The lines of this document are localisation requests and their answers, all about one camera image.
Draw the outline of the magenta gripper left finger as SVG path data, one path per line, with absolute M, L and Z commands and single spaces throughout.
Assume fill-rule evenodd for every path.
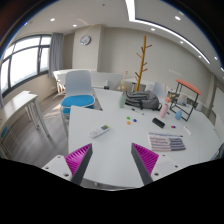
M 72 173 L 71 181 L 80 185 L 92 156 L 92 144 L 87 144 L 65 157 L 65 161 Z

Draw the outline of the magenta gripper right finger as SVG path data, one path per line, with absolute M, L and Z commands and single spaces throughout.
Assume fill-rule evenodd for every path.
M 152 183 L 151 173 L 156 165 L 159 155 L 136 143 L 133 143 L 131 146 L 131 154 L 143 184 L 147 185 Z

